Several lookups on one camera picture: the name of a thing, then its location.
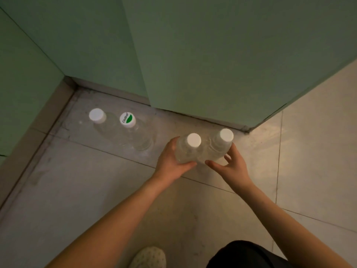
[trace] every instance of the plastic bottle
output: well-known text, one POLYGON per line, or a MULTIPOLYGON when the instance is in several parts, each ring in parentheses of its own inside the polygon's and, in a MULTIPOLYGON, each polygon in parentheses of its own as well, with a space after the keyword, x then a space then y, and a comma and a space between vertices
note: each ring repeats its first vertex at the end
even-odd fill
POLYGON ((89 118, 94 123, 94 129, 115 145, 122 146, 128 142, 119 119, 113 113, 95 108, 89 112, 89 118))
POLYGON ((201 137, 198 134, 181 136, 176 142, 175 156, 181 164, 197 160, 201 152, 201 137))
POLYGON ((199 161, 214 161, 223 157, 230 149, 233 137, 233 132, 230 129, 222 129, 211 135, 204 144, 203 152, 199 157, 199 161))
POLYGON ((120 124, 126 129, 129 143, 136 150, 145 150, 153 143, 152 132, 148 126, 130 112, 124 112, 119 118, 120 124))

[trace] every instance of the plain white cap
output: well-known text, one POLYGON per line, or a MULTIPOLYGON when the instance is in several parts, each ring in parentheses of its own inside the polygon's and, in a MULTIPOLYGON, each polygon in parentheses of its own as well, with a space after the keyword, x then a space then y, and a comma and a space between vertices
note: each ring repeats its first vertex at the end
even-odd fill
POLYGON ((136 124, 136 118, 130 112, 124 112, 120 116, 120 123, 126 128, 132 128, 136 124))
POLYGON ((196 133, 189 134, 187 136, 187 144, 193 148, 197 148, 201 144, 201 137, 196 133))
POLYGON ((220 131, 220 137, 225 142, 232 142, 234 135, 230 129, 222 129, 220 131))
POLYGON ((89 112, 89 118, 96 124, 101 124, 107 119, 107 115, 102 109, 95 108, 89 112))

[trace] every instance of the person's left hand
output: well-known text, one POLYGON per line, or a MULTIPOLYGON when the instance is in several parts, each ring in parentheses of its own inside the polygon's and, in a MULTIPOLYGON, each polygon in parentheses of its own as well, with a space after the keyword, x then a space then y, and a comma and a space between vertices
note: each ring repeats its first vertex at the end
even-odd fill
POLYGON ((176 141, 179 137, 172 138, 163 149, 156 164, 153 178, 158 178, 168 187, 174 180, 178 179, 183 173, 194 168, 197 163, 194 161, 179 164, 175 157, 176 141))

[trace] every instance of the bottle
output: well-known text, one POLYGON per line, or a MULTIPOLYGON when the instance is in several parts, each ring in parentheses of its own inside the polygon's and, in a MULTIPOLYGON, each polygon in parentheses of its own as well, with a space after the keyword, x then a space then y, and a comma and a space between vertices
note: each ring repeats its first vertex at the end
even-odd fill
POLYGON ((153 143, 152 132, 148 126, 130 112, 120 116, 120 124, 125 128, 129 143, 136 150, 145 150, 153 143))
POLYGON ((198 134, 181 136, 176 142, 176 160, 181 164, 197 160, 201 147, 201 137, 198 134))
POLYGON ((230 149, 233 137, 230 129, 222 129, 211 135, 203 147, 199 161, 204 163, 206 160, 214 161, 223 157, 230 149))
POLYGON ((113 113, 105 113, 102 109, 95 108, 89 112, 89 118, 94 123, 94 129, 115 145, 122 146, 128 142, 119 119, 113 113))

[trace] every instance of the hand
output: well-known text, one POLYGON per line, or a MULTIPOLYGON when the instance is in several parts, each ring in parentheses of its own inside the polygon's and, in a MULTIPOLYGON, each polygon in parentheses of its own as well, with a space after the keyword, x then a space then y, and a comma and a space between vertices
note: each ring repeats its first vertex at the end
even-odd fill
POLYGON ((194 168, 197 163, 187 162, 179 164, 175 157, 176 141, 179 137, 172 138, 163 149, 160 157, 157 160, 156 170, 152 176, 153 179, 159 180, 167 188, 176 179, 182 176, 183 173, 194 168))
POLYGON ((252 188, 254 184, 249 177, 247 165, 234 143, 232 143, 227 154, 229 156, 224 156, 228 162, 225 166, 210 160, 206 160, 205 163, 207 166, 220 174, 230 188, 240 195, 244 191, 252 188))

